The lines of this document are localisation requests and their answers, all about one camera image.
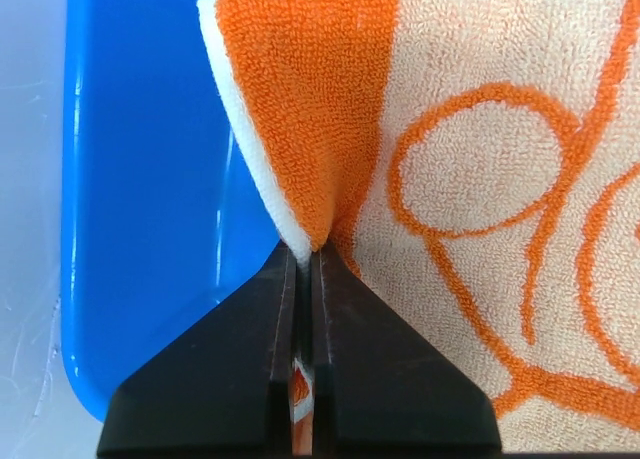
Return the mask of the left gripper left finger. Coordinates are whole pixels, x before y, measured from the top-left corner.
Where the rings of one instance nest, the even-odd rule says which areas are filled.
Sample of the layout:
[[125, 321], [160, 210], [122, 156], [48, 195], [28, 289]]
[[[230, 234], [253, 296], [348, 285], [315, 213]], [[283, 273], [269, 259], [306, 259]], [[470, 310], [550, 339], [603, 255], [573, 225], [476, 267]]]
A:
[[99, 458], [292, 453], [296, 261], [278, 245], [249, 281], [125, 380]]

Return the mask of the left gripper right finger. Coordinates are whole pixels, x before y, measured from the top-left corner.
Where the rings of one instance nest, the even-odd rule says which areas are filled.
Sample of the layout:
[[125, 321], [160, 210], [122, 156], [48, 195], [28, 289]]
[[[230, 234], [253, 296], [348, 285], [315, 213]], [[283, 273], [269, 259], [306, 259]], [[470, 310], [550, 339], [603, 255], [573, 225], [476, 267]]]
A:
[[311, 258], [316, 454], [498, 454], [488, 397], [345, 265]]

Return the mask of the orange cartoon towel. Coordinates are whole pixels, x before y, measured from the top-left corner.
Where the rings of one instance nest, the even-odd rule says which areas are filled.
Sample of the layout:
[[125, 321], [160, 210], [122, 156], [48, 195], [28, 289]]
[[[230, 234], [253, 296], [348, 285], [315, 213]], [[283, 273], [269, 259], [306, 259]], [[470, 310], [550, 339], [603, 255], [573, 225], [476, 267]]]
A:
[[639, 0], [198, 0], [300, 263], [348, 268], [510, 451], [639, 448]]

